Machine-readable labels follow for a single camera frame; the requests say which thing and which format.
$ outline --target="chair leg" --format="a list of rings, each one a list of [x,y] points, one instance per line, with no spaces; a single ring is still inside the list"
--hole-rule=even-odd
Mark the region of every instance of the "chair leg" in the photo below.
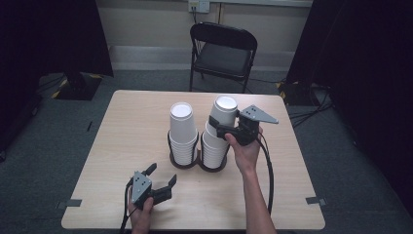
[[[248,77],[245,78],[244,80],[244,85],[243,85],[243,94],[245,94],[245,90],[246,90],[246,84],[248,83]]]
[[[189,92],[192,92],[192,83],[194,81],[194,68],[191,66],[191,75],[189,78]]]

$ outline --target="table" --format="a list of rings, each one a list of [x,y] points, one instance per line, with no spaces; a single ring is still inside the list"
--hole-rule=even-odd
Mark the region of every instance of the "table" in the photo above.
[[[167,185],[177,174],[172,199],[155,206],[153,230],[245,229],[241,174],[232,148],[224,170],[208,173],[195,166],[180,170],[169,160],[170,107],[186,101],[193,107],[198,131],[205,129],[207,116],[219,94],[117,91],[111,99],[94,144],[71,199],[80,207],[68,207],[64,228],[118,229],[124,211],[125,186],[135,171],[152,163],[158,169],[149,177],[153,188]],[[278,96],[234,95],[239,110],[255,104],[280,120],[278,125],[261,123],[274,167],[275,195],[272,220],[278,229],[323,229],[319,204],[283,101]],[[268,169],[261,150],[257,172],[266,202]]]

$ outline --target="white paper cup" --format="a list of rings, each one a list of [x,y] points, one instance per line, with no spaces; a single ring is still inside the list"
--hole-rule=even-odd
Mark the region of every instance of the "white paper cup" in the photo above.
[[[209,121],[206,121],[206,130],[214,137],[216,137],[216,129],[209,123]]]
[[[170,145],[172,146],[176,146],[178,148],[186,148],[186,147],[191,147],[192,145],[194,145],[195,141],[197,141],[197,137],[198,137],[198,131],[195,129],[195,132],[197,133],[194,138],[192,138],[189,142],[186,143],[179,143],[177,141],[175,141],[170,132],[169,132],[169,141],[170,141]]]
[[[204,131],[204,142],[213,148],[226,148],[228,142],[223,138],[213,136],[212,133],[209,132],[207,125],[209,125],[208,122],[206,122],[206,130]]]
[[[175,103],[170,108],[170,138],[176,143],[190,142],[196,135],[192,107],[186,102]]]
[[[177,164],[181,166],[187,166],[193,162],[192,153],[194,152],[195,154],[197,152],[196,148],[194,148],[194,144],[197,142],[197,137],[198,135],[196,135],[190,142],[187,143],[177,143],[170,137],[169,133],[170,150],[172,151],[173,159]]]
[[[232,97],[218,96],[213,103],[210,116],[216,119],[220,125],[234,127],[237,107],[237,102]]]
[[[222,160],[224,159],[225,153],[227,152],[228,145],[225,147],[214,148],[205,142],[204,140],[205,135],[206,133],[204,133],[202,137],[203,163],[208,168],[216,169],[221,165]]]

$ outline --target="human hand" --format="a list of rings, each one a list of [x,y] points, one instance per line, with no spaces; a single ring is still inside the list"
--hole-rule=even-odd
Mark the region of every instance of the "human hand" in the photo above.
[[[260,134],[258,135],[258,139],[261,140],[261,135],[263,132],[261,127],[259,127],[259,132]],[[231,134],[226,134],[225,138],[234,149],[235,161],[241,174],[245,176],[248,173],[255,173],[260,144],[255,140],[248,145],[242,146]]]
[[[131,219],[132,234],[146,234],[151,226],[151,213],[154,206],[153,197],[146,199],[143,209],[140,210],[131,201],[131,188],[129,191],[128,211]]]

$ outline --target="white wall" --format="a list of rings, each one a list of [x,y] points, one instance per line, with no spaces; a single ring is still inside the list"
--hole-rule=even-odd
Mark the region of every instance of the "white wall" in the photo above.
[[[190,48],[194,23],[186,1],[97,0],[111,46]],[[258,52],[295,51],[310,8],[245,4],[210,4],[209,14],[197,20],[218,21],[249,30],[258,40]]]

